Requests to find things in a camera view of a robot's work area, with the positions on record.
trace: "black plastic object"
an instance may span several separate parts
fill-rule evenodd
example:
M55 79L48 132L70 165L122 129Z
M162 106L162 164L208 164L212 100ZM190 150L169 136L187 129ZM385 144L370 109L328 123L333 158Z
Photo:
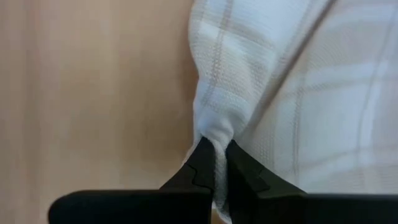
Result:
M209 224L214 147L203 138L188 161L159 190L86 190L56 200L50 224Z
M232 141L229 212L234 224L398 223L396 195L306 194L262 166Z

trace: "wooden surface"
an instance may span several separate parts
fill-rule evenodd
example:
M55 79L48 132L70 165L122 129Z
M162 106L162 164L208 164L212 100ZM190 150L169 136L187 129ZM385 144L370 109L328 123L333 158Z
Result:
M153 189L192 142L187 0L0 0L0 222Z

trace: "plaid fabric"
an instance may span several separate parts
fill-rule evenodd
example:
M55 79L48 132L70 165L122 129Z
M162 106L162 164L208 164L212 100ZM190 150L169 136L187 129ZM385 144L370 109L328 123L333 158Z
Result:
M307 192L398 193L398 2L196 0L195 139L232 138Z

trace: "black clip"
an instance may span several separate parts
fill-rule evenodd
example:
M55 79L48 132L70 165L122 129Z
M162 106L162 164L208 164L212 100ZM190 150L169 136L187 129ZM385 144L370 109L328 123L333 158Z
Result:
M229 212L234 224L398 223L398 196L307 194L266 169L232 141Z
M203 138L188 161L159 190L84 190L56 200L50 224L209 224L214 148Z

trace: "beige wall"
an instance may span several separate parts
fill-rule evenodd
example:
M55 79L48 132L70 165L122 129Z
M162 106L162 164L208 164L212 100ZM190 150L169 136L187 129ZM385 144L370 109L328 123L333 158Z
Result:
M0 0L0 222L148 189L192 141L187 0Z

